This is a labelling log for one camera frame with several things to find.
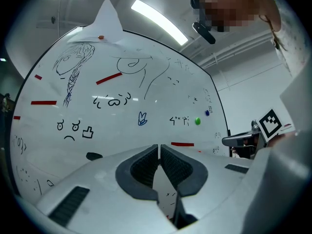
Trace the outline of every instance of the green magnet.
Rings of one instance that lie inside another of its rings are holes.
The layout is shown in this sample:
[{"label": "green magnet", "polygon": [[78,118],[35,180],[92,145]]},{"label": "green magnet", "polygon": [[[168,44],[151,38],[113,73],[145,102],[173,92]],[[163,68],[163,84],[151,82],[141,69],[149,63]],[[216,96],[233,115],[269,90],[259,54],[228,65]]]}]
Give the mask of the green magnet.
[{"label": "green magnet", "polygon": [[200,118],[197,117],[197,118],[195,119],[195,124],[196,124],[196,125],[199,125],[199,124],[200,124]]}]

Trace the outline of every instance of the blue marker doodle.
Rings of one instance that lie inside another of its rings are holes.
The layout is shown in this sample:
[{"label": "blue marker doodle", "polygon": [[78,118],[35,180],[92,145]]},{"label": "blue marker doodle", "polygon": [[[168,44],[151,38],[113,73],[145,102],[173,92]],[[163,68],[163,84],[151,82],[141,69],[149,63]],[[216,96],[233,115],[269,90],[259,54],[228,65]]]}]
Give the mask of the blue marker doodle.
[{"label": "blue marker doodle", "polygon": [[138,124],[139,126],[143,126],[143,125],[147,122],[147,120],[145,119],[145,117],[146,117],[146,113],[143,113],[143,114],[142,114],[142,112],[140,112],[140,113],[138,114],[138,122],[137,122],[137,124]]}]

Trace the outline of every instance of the curved whiteboard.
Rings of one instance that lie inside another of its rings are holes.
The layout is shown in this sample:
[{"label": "curved whiteboard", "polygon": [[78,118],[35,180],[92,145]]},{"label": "curved whiteboard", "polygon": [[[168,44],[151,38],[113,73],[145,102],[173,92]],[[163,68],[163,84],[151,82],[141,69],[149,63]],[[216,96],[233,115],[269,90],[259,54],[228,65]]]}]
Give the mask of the curved whiteboard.
[{"label": "curved whiteboard", "polygon": [[211,77],[169,47],[127,32],[118,43],[59,39],[36,63],[14,111],[10,155],[22,197],[40,196],[87,162],[151,144],[229,156]]}]

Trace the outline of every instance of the girl with braid drawing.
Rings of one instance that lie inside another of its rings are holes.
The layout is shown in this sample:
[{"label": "girl with braid drawing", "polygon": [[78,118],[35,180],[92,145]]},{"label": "girl with braid drawing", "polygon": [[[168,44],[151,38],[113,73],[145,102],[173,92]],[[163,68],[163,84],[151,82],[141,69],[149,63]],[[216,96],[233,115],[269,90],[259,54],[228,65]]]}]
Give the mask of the girl with braid drawing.
[{"label": "girl with braid drawing", "polygon": [[66,107],[68,107],[71,101],[72,90],[79,76],[80,69],[92,57],[94,50],[95,47],[88,43],[76,44],[63,52],[53,66],[53,69],[56,70],[59,76],[72,71],[67,84],[67,96],[63,103]]}]

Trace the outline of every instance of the paper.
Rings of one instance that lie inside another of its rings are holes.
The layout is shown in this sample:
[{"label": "paper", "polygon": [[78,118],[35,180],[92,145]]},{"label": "paper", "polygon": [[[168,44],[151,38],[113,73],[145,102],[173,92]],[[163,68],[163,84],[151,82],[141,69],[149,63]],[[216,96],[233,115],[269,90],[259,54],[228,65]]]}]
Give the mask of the paper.
[{"label": "paper", "polygon": [[277,135],[283,126],[273,109],[270,109],[263,117],[258,119],[257,124],[266,142]]},{"label": "paper", "polygon": [[98,11],[95,21],[73,36],[68,42],[110,42],[114,43],[123,38],[123,30],[118,14],[110,0],[105,0]]}]

